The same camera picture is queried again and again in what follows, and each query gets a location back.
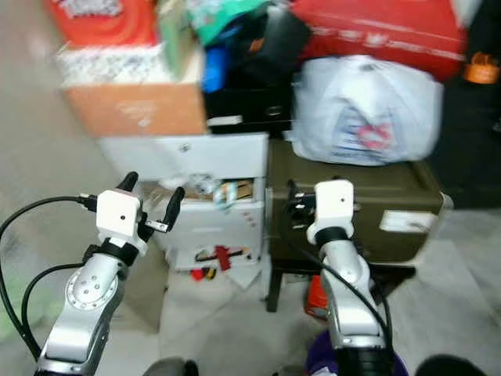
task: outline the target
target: red bag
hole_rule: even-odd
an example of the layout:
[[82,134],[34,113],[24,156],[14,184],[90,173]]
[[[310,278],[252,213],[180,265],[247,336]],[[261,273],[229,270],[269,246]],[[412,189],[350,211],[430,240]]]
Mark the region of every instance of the red bag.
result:
[[75,47],[154,45],[151,0],[45,0],[61,32]]
[[456,26],[450,0],[297,0],[293,11],[313,31],[304,58],[371,55],[439,81],[463,61],[466,32]]

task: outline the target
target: black stool leg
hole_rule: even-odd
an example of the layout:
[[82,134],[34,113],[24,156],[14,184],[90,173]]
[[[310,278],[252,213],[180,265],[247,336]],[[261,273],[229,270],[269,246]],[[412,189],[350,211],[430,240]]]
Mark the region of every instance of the black stool leg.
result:
[[282,286],[282,272],[272,268],[272,277],[269,281],[268,297],[266,299],[266,311],[276,312],[279,304],[280,287]]

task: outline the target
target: blue object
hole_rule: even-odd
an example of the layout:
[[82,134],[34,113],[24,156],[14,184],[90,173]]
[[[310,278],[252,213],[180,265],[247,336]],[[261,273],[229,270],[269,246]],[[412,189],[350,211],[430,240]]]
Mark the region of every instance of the blue object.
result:
[[217,46],[207,49],[205,72],[202,78],[203,92],[217,92],[225,86],[226,47]]
[[[328,367],[331,373],[337,374],[337,363],[332,343],[330,341],[329,331],[324,331],[313,342],[312,347],[308,351],[308,358],[306,360],[306,371],[308,374],[314,374],[316,371]],[[409,376],[404,363],[395,354],[395,372],[394,376]]]

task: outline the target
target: white plastic bag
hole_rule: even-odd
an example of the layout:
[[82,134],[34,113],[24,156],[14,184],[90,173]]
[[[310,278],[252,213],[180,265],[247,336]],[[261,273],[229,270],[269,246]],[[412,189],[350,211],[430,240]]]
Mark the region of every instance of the white plastic bag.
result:
[[294,85],[300,157],[377,166],[433,150],[442,86],[429,74],[370,56],[328,57],[305,63]]

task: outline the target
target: gray wall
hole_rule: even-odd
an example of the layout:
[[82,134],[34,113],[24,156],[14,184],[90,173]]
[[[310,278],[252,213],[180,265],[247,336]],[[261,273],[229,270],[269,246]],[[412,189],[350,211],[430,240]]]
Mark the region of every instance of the gray wall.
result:
[[[51,55],[60,41],[42,3],[0,1],[2,218],[42,197],[99,193],[118,181],[57,91],[59,77]],[[92,213],[74,204],[52,205],[20,221],[15,231],[20,244],[36,252],[40,262],[35,269],[41,269],[80,260],[87,245],[96,242],[94,220]],[[22,270],[19,264],[11,263],[5,273]],[[24,272],[33,273],[31,269]],[[151,251],[128,282],[127,303],[153,326],[161,308],[164,270],[161,254]]]

